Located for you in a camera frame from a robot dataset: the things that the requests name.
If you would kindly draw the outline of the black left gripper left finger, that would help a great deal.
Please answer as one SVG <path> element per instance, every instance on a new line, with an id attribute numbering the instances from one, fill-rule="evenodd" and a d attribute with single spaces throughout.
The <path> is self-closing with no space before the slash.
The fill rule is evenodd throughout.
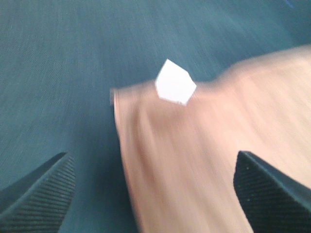
<path id="1" fill-rule="evenodd" d="M 74 193 L 74 158 L 62 152 L 1 190 L 0 231 L 58 232 Z"/>

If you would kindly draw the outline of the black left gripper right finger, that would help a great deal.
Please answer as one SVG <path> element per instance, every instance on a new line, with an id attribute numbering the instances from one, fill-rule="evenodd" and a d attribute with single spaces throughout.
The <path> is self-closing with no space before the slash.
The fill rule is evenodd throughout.
<path id="1" fill-rule="evenodd" d="M 309 233 L 311 190 L 249 151 L 239 151 L 234 190 L 255 233 Z"/>

